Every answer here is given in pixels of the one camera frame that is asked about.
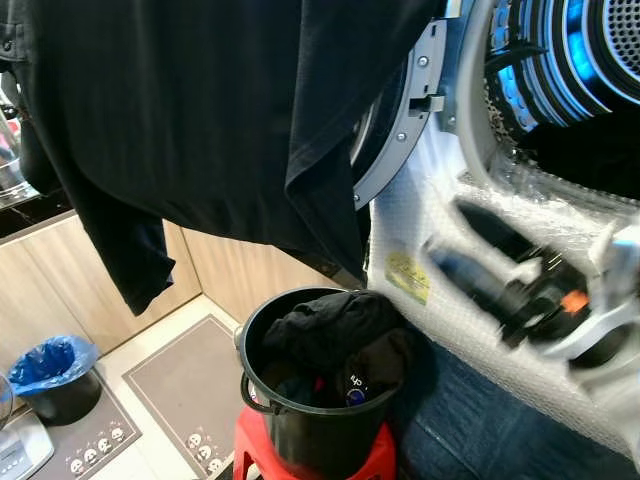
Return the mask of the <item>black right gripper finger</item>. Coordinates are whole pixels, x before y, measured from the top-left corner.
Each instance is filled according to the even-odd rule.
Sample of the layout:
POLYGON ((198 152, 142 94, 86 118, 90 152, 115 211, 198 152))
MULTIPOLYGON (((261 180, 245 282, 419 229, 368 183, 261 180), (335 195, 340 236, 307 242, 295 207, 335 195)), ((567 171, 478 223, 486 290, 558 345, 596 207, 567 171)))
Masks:
POLYGON ((480 310, 498 320, 516 319, 518 301, 511 275, 498 273, 471 253, 447 244, 430 244, 424 252, 431 265, 480 310))
POLYGON ((540 256, 541 247, 518 232, 497 212, 466 198, 456 198, 454 207, 460 212, 468 227, 474 230, 476 236, 492 244, 495 250, 502 252, 507 259, 525 262, 540 256))

